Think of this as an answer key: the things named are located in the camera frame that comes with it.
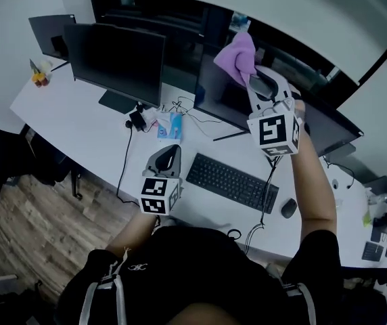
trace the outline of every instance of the desk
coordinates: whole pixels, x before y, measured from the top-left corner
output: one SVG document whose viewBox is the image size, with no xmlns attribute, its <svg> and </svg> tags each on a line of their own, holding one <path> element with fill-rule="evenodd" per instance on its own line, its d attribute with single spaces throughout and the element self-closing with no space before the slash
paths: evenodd
<svg viewBox="0 0 387 325">
<path fill-rule="evenodd" d="M 74 81 L 70 65 L 53 73 L 49 86 L 36 88 L 29 81 L 21 90 L 11 109 L 38 134 L 82 167 L 104 181 L 117 186 L 129 130 L 124 127 L 126 116 L 106 108 L 98 101 L 105 89 Z M 194 98 L 192 94 L 162 84 L 162 103 L 171 105 L 179 96 Z M 183 107 L 193 103 L 181 98 Z M 200 120 L 212 119 L 207 114 L 191 110 Z M 237 132 L 226 123 L 198 123 L 209 136 Z M 156 138 L 156 128 L 149 133 L 133 132 L 127 167 L 120 189 L 138 197 L 141 174 L 148 158 L 163 147 Z M 264 154 L 254 146 L 250 135 L 213 142 L 198 128 L 194 120 L 183 117 L 183 140 L 181 142 L 181 177 L 186 178 L 197 152 L 215 158 L 241 171 L 266 180 L 270 165 Z M 387 259 L 379 263 L 361 259 L 365 242 L 371 236 L 371 227 L 363 227 L 362 216 L 367 210 L 364 187 L 357 181 L 347 190 L 351 176 L 338 167 L 325 165 L 328 179 L 337 179 L 340 187 L 334 190 L 337 199 L 343 200 L 338 209 L 338 241 L 341 262 L 349 267 L 387 267 Z M 265 229 L 255 233 L 251 246 L 280 257 L 290 259 L 298 250 L 300 242 L 300 213 L 284 219 L 280 208 L 289 198 L 295 198 L 290 157 L 280 162 L 272 183 L 279 193 L 270 215 L 265 217 Z M 172 214 L 196 226 L 214 228 L 222 232 L 238 229 L 244 243 L 247 233 L 259 222 L 260 212 L 242 204 L 207 192 L 186 181 L 184 191 Z"/>
</svg>

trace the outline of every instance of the purple cloth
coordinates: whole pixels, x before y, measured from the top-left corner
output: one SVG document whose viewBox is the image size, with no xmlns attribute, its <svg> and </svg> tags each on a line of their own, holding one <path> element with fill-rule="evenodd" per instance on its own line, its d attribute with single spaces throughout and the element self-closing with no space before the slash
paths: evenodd
<svg viewBox="0 0 387 325">
<path fill-rule="evenodd" d="M 214 59 L 214 63 L 228 73 L 233 79 L 246 87 L 255 70 L 255 46 L 247 32 L 239 32 L 233 42 L 223 48 Z"/>
</svg>

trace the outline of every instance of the black monitor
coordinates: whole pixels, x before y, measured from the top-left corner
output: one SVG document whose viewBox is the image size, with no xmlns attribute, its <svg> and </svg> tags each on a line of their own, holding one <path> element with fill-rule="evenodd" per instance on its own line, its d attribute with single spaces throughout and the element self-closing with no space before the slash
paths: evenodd
<svg viewBox="0 0 387 325">
<path fill-rule="evenodd" d="M 36 40 L 46 56 L 68 60 L 68 50 L 64 41 L 64 27 L 76 24 L 72 14 L 41 16 L 28 19 Z"/>
<path fill-rule="evenodd" d="M 74 77 L 108 90 L 101 104 L 122 113 L 138 101 L 159 107 L 164 36 L 106 24 L 65 31 Z"/>
<path fill-rule="evenodd" d="M 204 50 L 195 108 L 249 131 L 246 121 L 252 109 L 248 92 L 213 62 L 216 54 L 215 50 Z M 306 123 L 319 156 L 363 136 L 358 127 L 313 94 L 302 91 L 302 98 L 306 104 Z"/>
</svg>

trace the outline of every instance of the wooden floor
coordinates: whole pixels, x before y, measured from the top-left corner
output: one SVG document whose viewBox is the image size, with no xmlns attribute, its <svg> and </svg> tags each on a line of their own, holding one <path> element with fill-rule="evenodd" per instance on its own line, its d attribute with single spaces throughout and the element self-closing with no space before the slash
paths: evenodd
<svg viewBox="0 0 387 325">
<path fill-rule="evenodd" d="M 55 187 L 23 176 L 0 195 L 0 276 L 16 274 L 21 288 L 41 280 L 42 296 L 56 303 L 84 266 L 88 253 L 104 248 L 137 211 L 122 204 L 92 175 L 79 180 L 81 201 L 72 196 L 70 176 Z"/>
</svg>

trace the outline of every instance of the black t-shirt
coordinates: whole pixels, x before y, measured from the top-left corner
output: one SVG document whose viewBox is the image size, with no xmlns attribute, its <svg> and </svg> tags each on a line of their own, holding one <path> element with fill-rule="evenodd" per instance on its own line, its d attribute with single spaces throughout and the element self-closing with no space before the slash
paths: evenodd
<svg viewBox="0 0 387 325">
<path fill-rule="evenodd" d="M 120 260 L 108 251 L 89 254 L 87 264 L 60 297 L 58 324 L 78 324 L 92 282 L 114 272 Z M 120 269 L 127 323 L 166 324 L 192 303 L 223 308 L 241 324 L 266 319 L 308 324 L 306 301 L 289 298 L 278 280 L 249 260 L 221 232 L 198 227 L 163 227 Z M 302 242 L 283 275 L 285 283 L 303 283 L 314 300 L 318 324 L 328 324 L 342 294 L 336 236 L 316 231 Z M 116 324 L 115 291 L 97 290 L 90 324 Z"/>
</svg>

